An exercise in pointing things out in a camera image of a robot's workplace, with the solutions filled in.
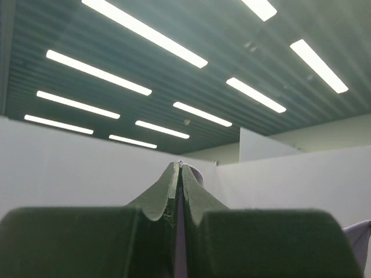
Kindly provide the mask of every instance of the beige wall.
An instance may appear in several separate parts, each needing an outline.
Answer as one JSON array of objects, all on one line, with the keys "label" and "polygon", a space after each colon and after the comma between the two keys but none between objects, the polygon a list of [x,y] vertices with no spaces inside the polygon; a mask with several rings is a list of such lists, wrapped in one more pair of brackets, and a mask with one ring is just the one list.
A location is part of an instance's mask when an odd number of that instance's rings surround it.
[{"label": "beige wall", "polygon": [[[300,148],[303,152],[367,146],[371,145],[371,114],[276,134],[271,138]],[[208,161],[218,160],[220,164],[237,163],[239,144],[187,153],[185,156]]]}]

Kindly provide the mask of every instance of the gray ceiling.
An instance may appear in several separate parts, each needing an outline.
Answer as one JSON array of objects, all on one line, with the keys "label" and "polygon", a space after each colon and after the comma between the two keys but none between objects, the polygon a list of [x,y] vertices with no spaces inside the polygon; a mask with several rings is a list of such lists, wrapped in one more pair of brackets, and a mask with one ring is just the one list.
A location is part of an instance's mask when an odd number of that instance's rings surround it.
[{"label": "gray ceiling", "polygon": [[[278,12],[266,22],[241,0],[109,1],[207,60],[201,69],[81,0],[18,0],[13,32],[4,27],[11,26],[12,18],[5,17],[2,1],[0,102],[10,119],[30,114],[93,129],[97,138],[115,134],[157,144],[160,151],[186,153],[236,142],[240,127],[267,136],[371,112],[369,0],[270,0]],[[291,50],[299,39],[311,45],[349,91],[335,93]],[[11,45],[9,74],[6,45]],[[141,84],[152,94],[146,97],[47,59],[48,49]],[[229,87],[225,82],[231,77],[287,111],[278,114]],[[43,100],[36,97],[38,90],[121,117],[110,119]],[[175,101],[233,125],[192,116],[173,108]],[[136,120],[191,137],[147,130],[136,126]]]}]

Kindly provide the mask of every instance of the white partition panel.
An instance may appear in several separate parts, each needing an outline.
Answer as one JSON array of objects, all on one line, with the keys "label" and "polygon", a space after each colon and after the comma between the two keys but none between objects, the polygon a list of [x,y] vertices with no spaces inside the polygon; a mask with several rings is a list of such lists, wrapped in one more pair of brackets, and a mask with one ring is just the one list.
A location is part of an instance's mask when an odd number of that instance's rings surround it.
[{"label": "white partition panel", "polygon": [[371,147],[219,166],[210,191],[233,209],[321,209],[346,227],[371,220]]},{"label": "white partition panel", "polygon": [[[182,159],[130,145],[0,119],[0,219],[20,206],[122,206]],[[205,188],[211,162],[198,168]]]},{"label": "white partition panel", "polygon": [[251,161],[265,158],[276,158],[286,155],[297,155],[301,151],[266,136],[240,128],[239,161]]}]

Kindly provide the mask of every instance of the ceiling light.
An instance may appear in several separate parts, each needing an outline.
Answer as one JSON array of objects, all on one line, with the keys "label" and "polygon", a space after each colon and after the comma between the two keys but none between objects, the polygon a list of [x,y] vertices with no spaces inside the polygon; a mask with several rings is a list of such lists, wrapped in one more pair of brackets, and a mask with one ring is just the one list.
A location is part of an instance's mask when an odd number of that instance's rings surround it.
[{"label": "ceiling light", "polygon": [[107,117],[110,117],[110,118],[114,118],[114,119],[120,118],[119,114],[112,113],[110,111],[106,111],[106,110],[103,110],[103,109],[100,109],[100,108],[96,108],[94,106],[86,105],[84,103],[78,103],[77,101],[69,100],[69,99],[64,98],[64,97],[55,96],[54,94],[49,94],[49,93],[45,93],[45,92],[42,92],[42,91],[38,91],[36,96],[45,98],[47,100],[55,101],[57,103],[62,103],[62,104],[69,105],[69,106],[72,106],[72,107],[75,107],[75,108],[86,110],[86,111],[89,111],[89,112],[93,112],[93,113],[96,113],[96,114],[100,114],[100,115],[103,115],[103,116],[107,116]]},{"label": "ceiling light", "polygon": [[83,129],[82,127],[71,126],[71,125],[68,125],[66,123],[55,122],[53,120],[47,120],[47,119],[34,117],[34,116],[30,116],[30,115],[24,116],[24,119],[25,120],[30,120],[30,121],[36,122],[36,123],[42,123],[42,124],[48,125],[48,126],[56,126],[56,127],[61,128],[61,129],[69,129],[69,130],[82,132],[82,133],[86,133],[86,134],[93,134],[93,132],[94,132],[91,129]]},{"label": "ceiling light", "polygon": [[180,58],[195,65],[198,68],[202,68],[208,64],[206,60],[199,57],[195,53],[182,47],[175,41],[162,35],[161,33],[145,25],[144,23],[140,22],[138,19],[135,19],[124,11],[116,8],[114,5],[108,3],[105,0],[82,0],[82,3],[107,16],[109,19],[116,21],[118,24],[132,30],[138,35],[141,35],[145,39],[156,43],[158,46],[166,49],[176,56],[179,56]]},{"label": "ceiling light", "polygon": [[262,21],[270,19],[277,10],[267,0],[242,0]]},{"label": "ceiling light", "polygon": [[184,111],[187,111],[189,113],[192,113],[194,115],[197,115],[197,116],[200,116],[202,118],[205,118],[207,120],[211,120],[212,122],[218,123],[218,124],[220,124],[222,126],[229,127],[229,126],[232,125],[232,123],[230,123],[230,122],[228,122],[226,120],[220,119],[220,118],[218,118],[216,116],[213,116],[213,115],[211,115],[209,113],[206,113],[206,112],[203,112],[203,111],[201,111],[199,109],[193,108],[193,107],[191,107],[191,106],[189,106],[187,104],[176,102],[176,103],[173,104],[173,106],[176,107],[176,108],[182,109]]},{"label": "ceiling light", "polygon": [[134,144],[134,145],[139,145],[139,146],[151,148],[151,149],[157,148],[157,146],[154,145],[154,144],[149,144],[149,143],[145,143],[145,142],[141,142],[141,141],[137,141],[137,140],[133,140],[133,139],[128,139],[128,138],[120,137],[120,136],[116,136],[116,135],[110,135],[109,138],[112,139],[112,140],[122,141],[122,142],[130,143],[130,144]]},{"label": "ceiling light", "polygon": [[340,80],[339,77],[326,65],[326,63],[311,49],[311,47],[301,39],[290,45],[292,50],[296,52],[306,62],[312,70],[314,70],[336,93],[344,93],[348,87]]},{"label": "ceiling light", "polygon": [[171,130],[171,129],[166,129],[166,128],[161,127],[161,126],[152,125],[151,123],[142,122],[141,120],[137,120],[135,122],[135,124],[137,126],[145,127],[146,129],[152,129],[152,130],[160,131],[162,133],[170,134],[170,135],[177,136],[177,137],[184,138],[184,139],[188,139],[190,137],[188,134],[184,134],[184,133],[174,131],[174,130]]},{"label": "ceiling light", "polygon": [[119,85],[121,87],[133,90],[134,92],[143,94],[145,96],[148,96],[152,93],[150,89],[147,89],[145,87],[142,87],[138,84],[135,84],[133,82],[127,81],[124,78],[118,77],[113,74],[109,74],[108,72],[102,71],[101,69],[92,67],[91,65],[87,65],[83,62],[80,62],[78,60],[69,58],[63,54],[60,54],[58,52],[48,50],[46,52],[46,57],[49,59],[52,59],[54,61],[60,62],[64,65],[67,65],[71,68],[75,68],[76,70],[83,71],[87,74],[91,74],[95,77],[104,79],[106,81],[112,82],[116,85]]},{"label": "ceiling light", "polygon": [[260,102],[261,104],[264,104],[266,107],[271,108],[277,113],[282,113],[286,111],[285,107],[271,100],[269,97],[266,97],[262,93],[259,93],[257,90],[251,88],[250,86],[244,84],[237,78],[231,78],[227,80],[227,84],[239,90],[240,92],[243,92],[245,95],[253,98],[254,100]]}]

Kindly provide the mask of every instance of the ceiling beam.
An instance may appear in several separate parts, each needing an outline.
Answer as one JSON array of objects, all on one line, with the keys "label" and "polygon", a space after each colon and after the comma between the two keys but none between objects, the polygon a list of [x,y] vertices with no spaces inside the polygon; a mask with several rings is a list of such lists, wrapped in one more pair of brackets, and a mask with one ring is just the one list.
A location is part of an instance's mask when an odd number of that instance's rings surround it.
[{"label": "ceiling beam", "polygon": [[1,1],[0,115],[5,114],[16,0]]}]

